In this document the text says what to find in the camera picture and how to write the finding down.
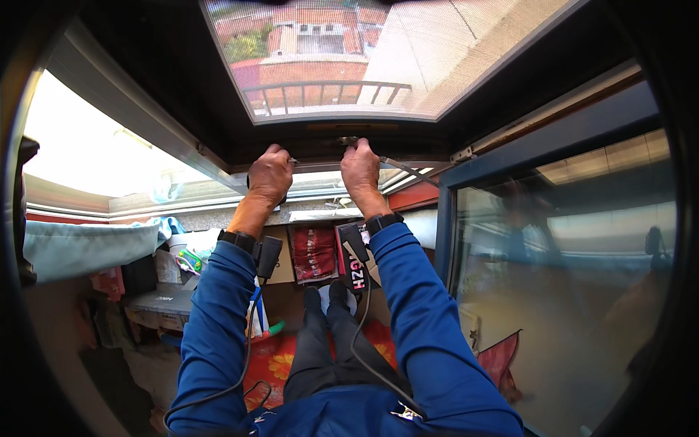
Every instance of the sleeve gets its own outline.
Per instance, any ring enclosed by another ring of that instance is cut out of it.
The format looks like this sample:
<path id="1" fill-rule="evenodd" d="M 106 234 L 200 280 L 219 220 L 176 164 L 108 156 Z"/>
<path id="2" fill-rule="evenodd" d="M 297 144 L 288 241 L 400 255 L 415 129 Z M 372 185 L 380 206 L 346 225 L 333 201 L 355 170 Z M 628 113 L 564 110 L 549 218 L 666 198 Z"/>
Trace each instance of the sleeve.
<path id="1" fill-rule="evenodd" d="M 245 316 L 255 290 L 252 257 L 219 241 L 192 295 L 182 337 L 178 395 L 172 407 L 227 389 L 240 378 L 245 359 Z M 239 427 L 247 414 L 243 388 L 168 418 L 177 434 Z"/>
<path id="2" fill-rule="evenodd" d="M 382 229 L 370 247 L 391 310 L 399 369 L 428 417 L 420 425 L 521 436 L 521 418 L 477 363 L 455 300 L 408 227 Z"/>

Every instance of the black cable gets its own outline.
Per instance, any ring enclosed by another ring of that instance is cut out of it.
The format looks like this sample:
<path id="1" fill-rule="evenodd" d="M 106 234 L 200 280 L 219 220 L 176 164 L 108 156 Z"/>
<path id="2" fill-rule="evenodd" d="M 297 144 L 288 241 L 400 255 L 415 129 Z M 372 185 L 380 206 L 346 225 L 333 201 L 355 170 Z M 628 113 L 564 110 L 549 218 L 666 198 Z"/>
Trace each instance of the black cable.
<path id="1" fill-rule="evenodd" d="M 262 400 L 260 401 L 260 403 L 257 404 L 257 408 L 262 407 L 262 404 L 265 403 L 265 402 L 267 401 L 267 398 L 269 397 L 269 395 L 272 394 L 272 386 L 269 385 L 269 382 L 267 382 L 267 381 L 265 381 L 265 380 L 259 380 L 259 381 L 257 381 L 256 383 L 254 383 L 252 387 L 250 387 L 249 389 L 247 389 L 247 391 L 246 391 L 245 393 L 243 393 L 243 398 L 244 398 L 244 397 L 247 396 L 248 393 L 250 393 L 252 390 L 254 390 L 255 387 L 257 387 L 257 386 L 259 385 L 260 382 L 262 382 L 263 384 L 265 384 L 265 385 L 267 386 L 267 394 L 265 395 L 264 398 L 262 398 Z"/>
<path id="2" fill-rule="evenodd" d="M 186 403 L 183 403 L 182 405 L 178 405 L 174 408 L 170 408 L 169 410 L 167 410 L 167 412 L 165 412 L 165 414 L 163 415 L 163 425 L 165 426 L 165 430 L 167 430 L 168 434 L 175 435 L 175 432 L 172 429 L 170 429 L 170 427 L 168 427 L 168 418 L 174 412 L 182 410 L 183 408 L 198 405 L 200 403 L 213 401 L 214 399 L 218 399 L 221 396 L 226 396 L 228 393 L 232 392 L 233 390 L 237 389 L 239 386 L 242 385 L 243 380 L 245 379 L 245 374 L 247 373 L 247 367 L 250 365 L 250 351 L 252 350 L 252 342 L 250 341 L 250 339 L 251 339 L 251 334 L 252 334 L 252 322 L 254 320 L 254 314 L 257 312 L 257 301 L 259 301 L 260 296 L 262 296 L 262 290 L 264 290 L 264 287 L 266 285 L 267 285 L 267 279 L 265 278 L 264 282 L 262 282 L 262 286 L 260 286 L 260 292 L 257 294 L 257 297 L 255 297 L 255 300 L 252 302 L 252 309 L 250 310 L 250 321 L 247 324 L 247 356 L 245 357 L 245 365 L 243 367 L 243 372 L 240 374 L 240 379 L 234 385 L 228 387 L 227 389 L 221 390 L 218 393 L 210 394 L 209 396 L 205 396 L 201 399 L 197 399 L 197 400 L 191 401 L 191 402 L 186 402 Z M 252 389 L 257 387 L 257 385 L 260 382 L 264 382 L 265 384 L 267 384 L 267 387 L 269 387 L 269 392 L 267 393 L 267 396 L 265 396 L 264 399 L 262 400 L 262 402 L 260 403 L 260 406 L 262 406 L 262 404 L 267 400 L 267 398 L 269 397 L 269 395 L 272 392 L 272 387 L 270 387 L 270 385 L 266 381 L 257 381 L 255 383 L 255 385 L 252 386 L 251 389 L 249 389 L 247 392 L 245 392 L 243 394 L 243 397 L 245 397 L 245 395 L 247 393 L 250 393 L 252 391 Z"/>
<path id="3" fill-rule="evenodd" d="M 368 268 L 366 268 L 365 264 L 362 264 L 362 266 L 365 268 L 365 270 L 368 271 Z M 422 416 L 422 420 L 425 421 L 427 420 L 427 414 L 425 413 L 425 410 L 422 409 L 421 406 L 417 405 L 417 402 L 413 401 L 408 394 L 406 394 L 403 390 L 398 388 L 394 383 L 391 381 L 387 380 L 382 374 L 378 373 L 375 371 L 371 366 L 369 366 L 362 358 L 359 357 L 359 355 L 356 353 L 356 350 L 354 350 L 354 342 L 356 341 L 357 337 L 359 337 L 359 333 L 361 332 L 361 327 L 364 325 L 364 320 L 366 320 L 366 315 L 369 314 L 369 302 L 371 301 L 371 277 L 369 277 L 368 286 L 366 289 L 366 308 L 364 309 L 364 315 L 361 316 L 361 321 L 359 322 L 359 326 L 357 326 L 356 331 L 354 332 L 354 337 L 352 337 L 352 342 L 349 344 L 349 350 L 352 352 L 354 355 L 354 358 L 357 358 L 357 360 L 362 363 L 364 367 L 366 367 L 366 370 L 370 371 L 373 373 L 375 376 L 377 376 L 381 381 L 385 382 L 386 385 L 388 385 L 390 388 L 393 389 L 394 392 L 396 392 L 398 395 L 402 396 L 407 405 L 410 407 L 411 410 L 415 411 L 417 414 Z"/>

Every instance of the leg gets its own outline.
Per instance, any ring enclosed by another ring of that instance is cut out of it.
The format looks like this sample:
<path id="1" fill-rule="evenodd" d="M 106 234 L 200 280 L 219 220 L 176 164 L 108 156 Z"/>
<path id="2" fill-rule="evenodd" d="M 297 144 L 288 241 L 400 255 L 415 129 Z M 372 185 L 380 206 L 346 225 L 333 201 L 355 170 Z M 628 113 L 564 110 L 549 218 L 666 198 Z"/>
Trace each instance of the leg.
<path id="1" fill-rule="evenodd" d="M 327 385 L 333 381 L 327 378 L 327 372 L 324 370 L 332 369 L 334 363 L 330 355 L 325 315 L 320 309 L 318 289 L 308 287 L 303 293 L 303 327 L 296 335 L 294 362 L 291 363 L 289 377 L 284 385 L 285 401 L 308 396 L 318 389 L 326 388 L 318 388 L 317 384 L 327 387 L 335 385 Z"/>
<path id="2" fill-rule="evenodd" d="M 354 357 L 350 350 L 350 344 L 354 337 L 359 323 L 350 314 L 350 310 L 345 304 L 346 300 L 345 285 L 341 281 L 335 281 L 331 285 L 331 301 L 328 307 L 327 320 L 330 325 L 330 331 L 335 340 L 335 355 L 338 367 L 341 370 L 341 383 L 345 384 L 383 384 L 383 382 L 373 375 L 364 367 L 362 363 Z M 359 335 L 354 342 L 354 350 L 372 369 L 377 371 L 381 376 L 385 377 L 401 389 L 408 393 L 410 383 L 399 376 L 399 374 L 391 367 L 379 351 L 369 343 L 364 333 L 359 332 Z"/>

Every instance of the blue long-sleeve shirt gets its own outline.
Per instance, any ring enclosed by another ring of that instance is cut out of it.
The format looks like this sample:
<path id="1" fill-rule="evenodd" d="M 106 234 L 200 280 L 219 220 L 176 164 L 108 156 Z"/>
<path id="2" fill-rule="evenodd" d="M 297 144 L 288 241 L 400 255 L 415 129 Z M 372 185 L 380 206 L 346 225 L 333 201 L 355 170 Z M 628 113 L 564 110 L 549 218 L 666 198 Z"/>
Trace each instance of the blue long-sleeve shirt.
<path id="1" fill-rule="evenodd" d="M 456 302 L 408 227 L 392 224 L 371 238 L 370 247 L 391 310 L 398 365 L 426 421 L 392 415 L 403 412 L 400 399 L 377 385 L 332 387 L 250 413 L 241 387 L 173 413 L 169 427 L 178 434 L 237 429 L 260 436 L 402 436 L 453 429 L 521 436 L 521 418 L 477 363 L 461 333 Z M 219 241 L 192 296 L 173 407 L 220 392 L 240 378 L 254 274 L 248 253 Z"/>

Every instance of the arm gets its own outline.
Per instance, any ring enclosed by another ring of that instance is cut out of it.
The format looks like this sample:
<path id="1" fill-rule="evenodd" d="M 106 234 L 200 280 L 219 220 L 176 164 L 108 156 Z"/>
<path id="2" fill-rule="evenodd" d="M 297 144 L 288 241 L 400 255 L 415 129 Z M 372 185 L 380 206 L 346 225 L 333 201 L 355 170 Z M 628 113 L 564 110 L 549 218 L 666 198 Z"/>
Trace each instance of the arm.
<path id="1" fill-rule="evenodd" d="M 379 159 L 365 138 L 348 147 L 345 186 L 365 219 L 391 214 L 377 189 Z M 386 300 L 398 365 L 425 410 L 425 425 L 521 435 L 522 422 L 477 363 L 461 333 L 459 311 L 405 224 L 371 238 Z"/>
<path id="2" fill-rule="evenodd" d="M 255 238 L 291 186 L 289 153 L 273 144 L 250 167 L 250 190 L 238 205 L 228 232 Z M 178 395 L 172 407 L 216 394 L 238 382 L 245 360 L 247 307 L 255 289 L 252 257 L 219 241 L 192 295 L 192 311 L 182 337 Z M 241 425 L 247 410 L 243 387 L 200 405 L 174 412 L 168 426 L 177 434 Z"/>

